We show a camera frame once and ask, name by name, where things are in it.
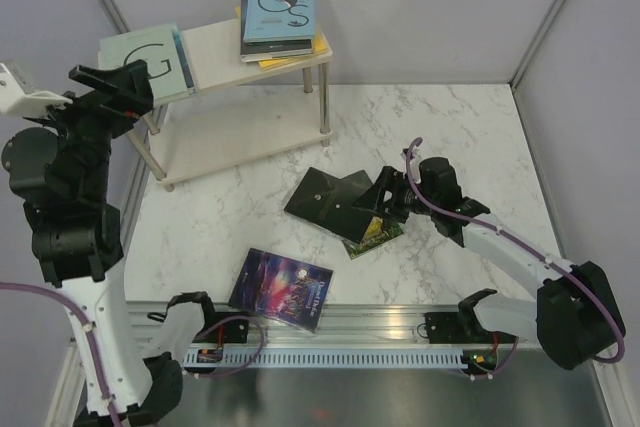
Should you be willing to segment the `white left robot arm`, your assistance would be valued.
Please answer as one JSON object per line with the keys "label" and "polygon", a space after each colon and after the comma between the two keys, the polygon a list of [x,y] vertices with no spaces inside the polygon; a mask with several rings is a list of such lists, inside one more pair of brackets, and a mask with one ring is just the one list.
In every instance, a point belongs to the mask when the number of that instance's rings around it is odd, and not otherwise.
{"label": "white left robot arm", "polygon": [[174,296],[151,345],[135,341],[124,289],[120,211],[107,200],[112,142],[154,106],[147,64],[76,66],[83,95],[37,89],[14,63],[1,66],[1,111],[30,122],[4,146],[1,163],[23,202],[31,249],[60,302],[87,386],[80,426],[153,426],[180,402],[182,361],[195,339],[219,328],[203,291]]}

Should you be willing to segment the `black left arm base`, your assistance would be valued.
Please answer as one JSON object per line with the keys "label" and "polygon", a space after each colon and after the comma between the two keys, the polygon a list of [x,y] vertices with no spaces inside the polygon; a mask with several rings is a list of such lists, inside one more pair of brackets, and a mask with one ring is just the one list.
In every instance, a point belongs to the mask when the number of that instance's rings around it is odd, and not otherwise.
{"label": "black left arm base", "polygon": [[[246,312],[216,312],[205,321],[203,330],[194,338],[195,343],[209,343],[215,347],[224,347],[226,344],[245,344],[247,342],[249,322],[246,320]],[[226,322],[216,330],[204,334],[204,331],[222,320],[234,317],[234,320]]]}

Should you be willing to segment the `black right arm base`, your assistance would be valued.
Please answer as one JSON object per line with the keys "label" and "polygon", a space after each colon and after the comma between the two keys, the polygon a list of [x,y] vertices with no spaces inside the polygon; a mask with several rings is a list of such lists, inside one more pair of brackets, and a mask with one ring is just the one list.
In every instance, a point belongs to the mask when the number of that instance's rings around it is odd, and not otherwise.
{"label": "black right arm base", "polygon": [[502,332],[488,331],[474,317],[459,312],[427,312],[424,314],[427,339],[432,344],[499,345],[512,344],[515,337]]}

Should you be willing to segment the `yellow book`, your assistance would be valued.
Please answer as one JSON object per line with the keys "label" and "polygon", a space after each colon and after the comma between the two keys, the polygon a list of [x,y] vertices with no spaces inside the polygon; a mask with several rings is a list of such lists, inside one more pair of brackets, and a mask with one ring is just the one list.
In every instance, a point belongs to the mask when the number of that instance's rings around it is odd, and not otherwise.
{"label": "yellow book", "polygon": [[250,62],[250,63],[256,63],[264,71],[273,70],[276,67],[282,67],[282,66],[290,65],[296,62],[301,62],[303,60],[308,60],[310,58],[324,54],[328,51],[328,42],[321,29],[317,31],[316,36],[312,41],[313,41],[313,53],[310,55],[298,56],[298,57],[287,57],[287,58],[281,58],[276,60],[267,60],[267,61]]}

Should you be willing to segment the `green forest Alice book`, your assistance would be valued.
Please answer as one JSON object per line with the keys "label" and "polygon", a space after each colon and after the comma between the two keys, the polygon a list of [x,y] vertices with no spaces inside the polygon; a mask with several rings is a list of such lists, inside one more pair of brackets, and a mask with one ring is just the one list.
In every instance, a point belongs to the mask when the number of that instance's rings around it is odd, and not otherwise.
{"label": "green forest Alice book", "polygon": [[[345,176],[344,180],[364,189],[372,186],[372,181],[365,170],[360,170]],[[373,217],[359,244],[354,244],[348,240],[343,240],[342,243],[349,258],[354,260],[403,234],[404,230],[400,224],[385,220],[381,217]]]}

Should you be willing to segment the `dark blue Wuthering Heights book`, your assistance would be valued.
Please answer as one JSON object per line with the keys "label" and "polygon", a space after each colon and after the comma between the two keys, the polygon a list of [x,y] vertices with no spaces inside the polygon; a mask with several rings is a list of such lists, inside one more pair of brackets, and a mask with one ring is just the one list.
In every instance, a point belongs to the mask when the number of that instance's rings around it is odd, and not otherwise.
{"label": "dark blue Wuthering Heights book", "polygon": [[312,40],[265,41],[247,43],[244,41],[248,0],[241,0],[237,14],[240,19],[240,59],[242,62],[259,62],[287,57],[298,57],[313,53]]}

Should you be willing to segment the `black folder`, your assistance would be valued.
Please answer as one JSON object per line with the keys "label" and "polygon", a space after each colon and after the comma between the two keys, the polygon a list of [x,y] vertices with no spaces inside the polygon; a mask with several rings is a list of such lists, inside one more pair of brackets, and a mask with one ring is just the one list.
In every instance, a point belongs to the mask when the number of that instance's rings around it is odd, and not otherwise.
{"label": "black folder", "polygon": [[383,221],[372,213],[353,207],[372,185],[365,170],[337,178],[311,167],[284,211],[344,241],[360,244],[381,234],[384,226]]}

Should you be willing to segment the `light blue Hemingway book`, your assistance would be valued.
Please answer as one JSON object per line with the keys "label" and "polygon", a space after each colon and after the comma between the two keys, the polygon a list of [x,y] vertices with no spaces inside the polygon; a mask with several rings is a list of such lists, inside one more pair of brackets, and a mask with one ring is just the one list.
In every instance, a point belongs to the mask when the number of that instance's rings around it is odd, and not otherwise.
{"label": "light blue Hemingway book", "polygon": [[312,40],[315,35],[315,0],[247,1],[246,43]]}

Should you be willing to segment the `pale green file folder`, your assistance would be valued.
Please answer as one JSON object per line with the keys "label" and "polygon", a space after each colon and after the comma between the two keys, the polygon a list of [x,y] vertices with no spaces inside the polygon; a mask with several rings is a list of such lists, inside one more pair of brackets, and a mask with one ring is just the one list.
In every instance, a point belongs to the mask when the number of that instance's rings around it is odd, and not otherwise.
{"label": "pale green file folder", "polygon": [[100,69],[112,69],[135,60],[147,62],[154,106],[159,107],[189,96],[168,23],[148,27],[100,41]]}

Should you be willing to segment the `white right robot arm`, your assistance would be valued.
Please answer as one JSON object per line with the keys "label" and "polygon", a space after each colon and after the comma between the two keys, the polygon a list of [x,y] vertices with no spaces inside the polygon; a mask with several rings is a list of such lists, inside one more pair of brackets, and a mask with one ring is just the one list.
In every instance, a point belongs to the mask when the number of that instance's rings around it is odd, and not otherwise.
{"label": "white right robot arm", "polygon": [[489,332],[535,341],[558,366],[572,370],[617,348],[625,353],[626,328],[604,270],[593,262],[575,264],[544,253],[505,227],[488,207],[463,194],[454,167],[443,157],[420,162],[410,171],[384,167],[354,208],[398,223],[412,214],[431,219],[436,230],[458,246],[496,265],[529,299],[481,290],[458,305],[458,332],[471,341]]}

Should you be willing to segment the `teal ocean cover book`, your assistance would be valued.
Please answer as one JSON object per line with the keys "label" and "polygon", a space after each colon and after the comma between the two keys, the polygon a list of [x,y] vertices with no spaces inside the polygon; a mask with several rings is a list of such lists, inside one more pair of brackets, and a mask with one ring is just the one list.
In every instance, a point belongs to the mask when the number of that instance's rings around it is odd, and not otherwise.
{"label": "teal ocean cover book", "polygon": [[189,61],[185,52],[181,33],[176,24],[171,25],[172,38],[180,62],[180,67],[184,77],[186,89],[190,95],[195,93],[195,83],[189,66]]}

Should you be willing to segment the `purple nebula cover book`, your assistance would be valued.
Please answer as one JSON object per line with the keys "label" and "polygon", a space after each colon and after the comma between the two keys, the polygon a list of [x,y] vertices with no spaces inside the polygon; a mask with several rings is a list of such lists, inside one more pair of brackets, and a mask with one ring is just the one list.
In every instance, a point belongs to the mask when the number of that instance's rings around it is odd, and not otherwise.
{"label": "purple nebula cover book", "polygon": [[251,248],[228,305],[314,333],[332,278],[330,269]]}

